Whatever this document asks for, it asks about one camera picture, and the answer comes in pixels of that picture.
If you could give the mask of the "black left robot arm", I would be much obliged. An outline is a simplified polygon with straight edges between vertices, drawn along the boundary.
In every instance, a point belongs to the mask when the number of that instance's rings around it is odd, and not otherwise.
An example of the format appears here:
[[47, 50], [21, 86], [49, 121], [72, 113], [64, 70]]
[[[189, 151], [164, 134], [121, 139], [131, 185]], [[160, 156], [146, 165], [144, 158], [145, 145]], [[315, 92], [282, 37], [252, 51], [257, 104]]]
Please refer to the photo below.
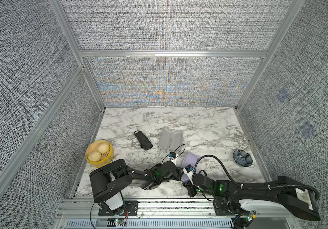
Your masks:
[[125, 202], [122, 190], [128, 186], [153, 190], [171, 180], [180, 181], [184, 172], [175, 163], [167, 161], [140, 171], [119, 159], [90, 173], [93, 199], [100, 207], [99, 216], [133, 215], [133, 202]]

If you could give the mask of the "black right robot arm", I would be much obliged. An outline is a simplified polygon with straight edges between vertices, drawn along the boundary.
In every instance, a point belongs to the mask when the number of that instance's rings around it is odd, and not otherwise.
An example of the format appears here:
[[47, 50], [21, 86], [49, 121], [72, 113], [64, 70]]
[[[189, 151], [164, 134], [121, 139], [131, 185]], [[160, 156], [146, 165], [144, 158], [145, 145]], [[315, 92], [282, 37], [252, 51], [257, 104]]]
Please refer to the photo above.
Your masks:
[[265, 204], [278, 204], [293, 216], [308, 220], [320, 221], [317, 200], [319, 192], [308, 185], [299, 183], [289, 177], [279, 176], [277, 180], [265, 183], [240, 183], [230, 180], [212, 180], [198, 173], [192, 180], [183, 183], [188, 195], [210, 195], [218, 214], [248, 215], [258, 211], [246, 201], [261, 201]]

